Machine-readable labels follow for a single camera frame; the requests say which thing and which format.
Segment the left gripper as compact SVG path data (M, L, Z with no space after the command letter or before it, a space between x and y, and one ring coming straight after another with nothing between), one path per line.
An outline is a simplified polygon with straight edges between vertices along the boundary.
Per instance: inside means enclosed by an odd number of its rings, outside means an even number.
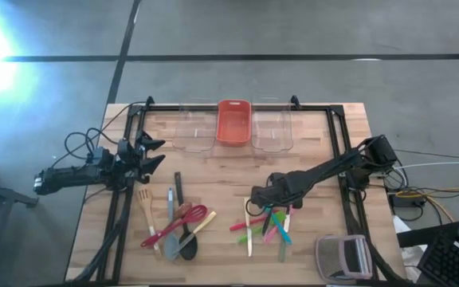
M117 175L120 187L130 187L135 180L142 184L148 184L150 176L165 159L165 155L157 155L143 159L143 153L147 150L155 151L165 144L165 140L154 140L143 130L138 130L135 135L135 147L130 141L121 139L117 144Z

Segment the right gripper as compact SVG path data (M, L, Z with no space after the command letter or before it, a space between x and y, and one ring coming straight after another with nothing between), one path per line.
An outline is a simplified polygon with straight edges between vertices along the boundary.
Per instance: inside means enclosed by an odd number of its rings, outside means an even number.
M250 202L259 208L264 206L290 206L300 209L305 192L305 172L272 173L265 187L254 186Z

